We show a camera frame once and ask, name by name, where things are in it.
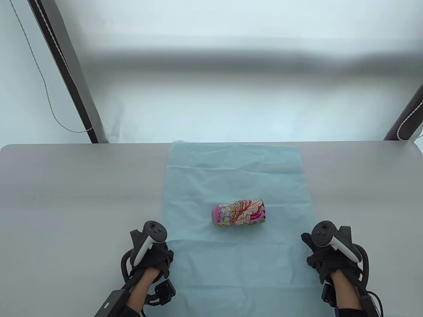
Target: hand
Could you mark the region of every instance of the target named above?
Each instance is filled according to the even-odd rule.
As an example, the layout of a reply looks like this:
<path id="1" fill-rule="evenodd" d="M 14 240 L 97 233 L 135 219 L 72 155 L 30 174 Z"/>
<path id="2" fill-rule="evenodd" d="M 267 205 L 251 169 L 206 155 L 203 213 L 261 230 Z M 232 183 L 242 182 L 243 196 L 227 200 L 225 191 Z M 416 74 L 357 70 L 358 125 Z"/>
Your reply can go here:
<path id="1" fill-rule="evenodd" d="M 173 251 L 168 249 L 168 246 L 165 242 L 163 243 L 153 243 L 151 249 L 147 250 L 141 262 L 132 268 L 132 271 L 129 276 L 133 276 L 135 271 L 144 268 L 147 270 L 153 269 L 157 270 L 159 273 L 156 275 L 153 283 L 157 282 L 162 275 L 165 278 L 169 276 L 169 267 L 173 261 Z"/>
<path id="2" fill-rule="evenodd" d="M 341 269 L 346 276 L 357 279 L 363 273 L 357 263 L 351 261 L 339 250 L 335 250 L 332 246 L 322 248 L 315 245 L 309 233 L 303 233 L 301 239 L 313 251 L 313 255 L 307 258 L 307 264 L 319 273 L 321 284 L 325 280 L 333 284 L 330 274 L 338 269 Z"/>

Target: gray table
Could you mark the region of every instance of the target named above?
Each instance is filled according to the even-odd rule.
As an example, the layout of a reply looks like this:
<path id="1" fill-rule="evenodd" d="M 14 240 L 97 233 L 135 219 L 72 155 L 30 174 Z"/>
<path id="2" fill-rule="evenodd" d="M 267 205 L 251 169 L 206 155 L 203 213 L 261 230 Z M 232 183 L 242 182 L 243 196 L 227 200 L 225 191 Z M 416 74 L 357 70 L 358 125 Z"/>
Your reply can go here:
<path id="1" fill-rule="evenodd" d="M 423 159 L 411 143 L 299 146 L 320 219 L 351 225 L 387 316 L 423 312 Z M 0 315 L 93 316 L 123 283 L 129 231 L 159 219 L 170 144 L 0 151 Z"/>

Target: black pole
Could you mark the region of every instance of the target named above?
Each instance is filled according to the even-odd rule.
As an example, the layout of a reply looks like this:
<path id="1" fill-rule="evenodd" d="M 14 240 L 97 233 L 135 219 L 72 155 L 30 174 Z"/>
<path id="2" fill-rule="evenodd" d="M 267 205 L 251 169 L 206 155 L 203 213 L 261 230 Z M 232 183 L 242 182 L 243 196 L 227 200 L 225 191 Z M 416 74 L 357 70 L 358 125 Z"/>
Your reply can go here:
<path id="1" fill-rule="evenodd" d="M 404 111 L 401 113 L 395 124 L 389 130 L 388 134 L 385 136 L 384 140 L 398 140 L 397 131 L 400 125 L 407 121 L 401 126 L 399 131 L 399 137 L 402 140 L 408 140 L 417 130 L 420 124 L 423 121 L 423 84 L 419 87 L 417 92 L 411 98 L 408 105 L 405 107 Z"/>
<path id="2" fill-rule="evenodd" d="M 28 0 L 28 3 L 30 4 L 32 8 L 34 16 L 44 35 L 47 45 L 50 48 L 51 54 L 53 55 L 53 58 L 60 71 L 60 74 L 62 75 L 62 78 L 69 91 L 69 94 L 75 104 L 75 108 L 78 111 L 81 121 L 85 129 L 89 130 L 87 131 L 87 133 L 91 140 L 91 143 L 99 143 L 99 140 L 101 143 L 107 143 L 107 139 L 104 136 L 104 130 L 103 130 L 100 117 L 92 101 L 92 98 L 89 94 L 88 87 L 86 87 L 86 83 L 85 83 L 85 80 L 83 79 L 82 71 L 80 70 L 79 61 L 77 60 L 76 53 L 74 52 L 73 47 L 71 46 L 71 42 L 67 34 L 66 27 L 64 25 L 64 22 L 61 18 L 60 12 L 55 2 L 53 0 L 49 0 L 48 4 L 49 6 L 51 6 L 50 9 L 54 10 L 55 13 L 57 13 L 57 16 L 53 17 L 54 21 L 56 22 L 55 23 L 56 27 L 57 25 L 62 26 L 61 36 L 66 37 L 65 39 L 62 39 L 62 41 L 67 40 L 67 43 L 69 44 L 68 46 L 70 46 L 68 49 L 68 52 L 65 52 L 65 53 L 62 51 L 62 48 L 60 46 L 60 40 L 58 40 L 58 38 L 56 37 L 55 29 L 51 24 L 51 19 L 49 18 L 49 15 L 47 14 L 45 10 L 42 0 Z M 66 55 L 67 55 L 66 53 L 69 54 L 69 51 L 73 53 L 72 57 L 75 62 L 73 63 L 73 65 L 70 65 L 69 61 L 66 59 Z M 91 107 L 94 108 L 94 109 L 91 109 L 90 111 L 90 113 L 96 117 L 93 120 L 94 122 L 91 122 L 88 116 L 86 104 L 84 104 L 83 98 L 81 97 L 78 87 L 76 86 L 76 81 L 77 81 L 76 77 L 78 79 L 80 89 L 81 87 L 85 89 L 84 99 L 86 100 L 86 103 L 89 103 Z"/>

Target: forearm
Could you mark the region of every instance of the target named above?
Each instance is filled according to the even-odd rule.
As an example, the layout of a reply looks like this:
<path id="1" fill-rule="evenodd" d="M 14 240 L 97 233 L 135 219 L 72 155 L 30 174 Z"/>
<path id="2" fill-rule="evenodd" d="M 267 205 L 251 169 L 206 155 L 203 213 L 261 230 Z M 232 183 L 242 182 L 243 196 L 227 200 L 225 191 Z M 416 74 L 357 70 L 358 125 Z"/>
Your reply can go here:
<path id="1" fill-rule="evenodd" d="M 357 289 L 349 282 L 341 270 L 332 273 L 336 292 L 336 303 L 339 309 L 350 308 L 362 310 Z"/>
<path id="2" fill-rule="evenodd" d="M 148 290 L 159 273 L 160 271 L 155 268 L 148 268 L 146 270 L 141 280 L 131 290 L 131 297 L 126 303 L 129 308 L 133 309 L 137 313 L 141 312 L 148 294 Z"/>

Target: light blue paper sheet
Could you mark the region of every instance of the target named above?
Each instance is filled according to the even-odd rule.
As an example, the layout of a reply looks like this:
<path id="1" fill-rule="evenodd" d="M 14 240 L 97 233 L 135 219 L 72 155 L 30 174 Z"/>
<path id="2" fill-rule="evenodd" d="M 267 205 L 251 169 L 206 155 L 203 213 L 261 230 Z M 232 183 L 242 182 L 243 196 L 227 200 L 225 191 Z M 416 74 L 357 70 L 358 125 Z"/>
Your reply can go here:
<path id="1" fill-rule="evenodd" d="M 266 223 L 217 227 L 222 202 L 262 199 Z M 162 223 L 177 295 L 148 316 L 330 316 L 301 233 L 317 223 L 298 148 L 175 142 Z"/>

